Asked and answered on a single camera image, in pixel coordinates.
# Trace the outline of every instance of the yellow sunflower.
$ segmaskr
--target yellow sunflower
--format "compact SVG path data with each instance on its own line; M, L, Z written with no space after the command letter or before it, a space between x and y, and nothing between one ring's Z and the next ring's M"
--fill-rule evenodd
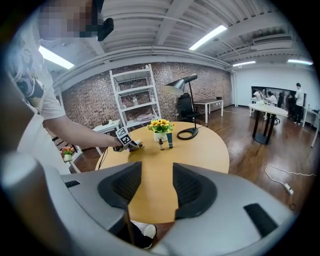
M159 122L157 120L151 121L152 126L156 126L157 124L159 124Z
M170 123L170 121L167 121L166 119L162 119L161 122L163 125L168 125Z

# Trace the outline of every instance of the black round table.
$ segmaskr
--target black round table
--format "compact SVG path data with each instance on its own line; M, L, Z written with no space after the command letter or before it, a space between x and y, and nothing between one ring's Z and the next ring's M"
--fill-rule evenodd
M249 106L249 108L255 110L255 124L254 124L252 138L260 144L264 144L264 145L270 144L270 137L271 137L272 131L274 129L276 116L287 117L288 111L286 111L282 108L276 107L276 106L259 105L258 103L249 104L248 106ZM266 116L267 116L263 133L260 133L260 132L257 133L260 112L265 112Z

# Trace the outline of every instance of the hand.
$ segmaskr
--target hand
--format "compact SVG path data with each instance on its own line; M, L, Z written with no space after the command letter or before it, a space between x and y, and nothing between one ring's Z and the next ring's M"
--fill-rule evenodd
M120 140L117 137L113 137L113 138L114 138L114 142L113 142L114 146L112 146L113 148L123 146L122 143L120 142Z

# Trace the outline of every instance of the brick wall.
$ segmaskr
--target brick wall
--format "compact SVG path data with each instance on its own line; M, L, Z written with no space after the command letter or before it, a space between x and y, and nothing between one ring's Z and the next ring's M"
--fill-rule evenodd
M146 64L137 64L124 66L112 70L113 74L126 71L142 69ZM195 100L205 98L222 97L224 105L232 104L232 86L230 73L208 66L167 62L167 63L152 63L153 76L155 80L160 111L162 118L170 121L176 121L176 103L177 96L163 92L160 87L180 78L189 76L193 73L198 74L198 79L191 82L193 97ZM133 81L135 86L144 86L143 80ZM190 93L189 86L185 87L185 92ZM148 102L148 93L137 94L139 104ZM94 128L101 125L101 117L111 116L113 120L119 119L118 112L109 71L94 75L86 80L83 80L68 90L62 92L63 104L67 116L80 124L89 128ZM133 106L132 96L125 97L124 101L127 107ZM211 110L215 110L219 106L212 106ZM134 119L141 113L150 112L151 107L133 109L127 111L128 120ZM204 107L199 108L200 112L204 113Z

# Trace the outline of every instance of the potted plant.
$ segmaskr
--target potted plant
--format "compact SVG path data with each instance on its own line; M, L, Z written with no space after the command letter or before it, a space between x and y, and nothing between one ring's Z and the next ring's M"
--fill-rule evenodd
M63 156L63 161L70 162L72 161L72 153L75 151L75 149L71 146L64 146L61 149L61 155Z
M170 121L165 119L152 120L151 124L147 126L150 131L153 131L153 138L155 142L159 142L161 139L163 142L167 141L166 133L171 133L175 124L171 124Z

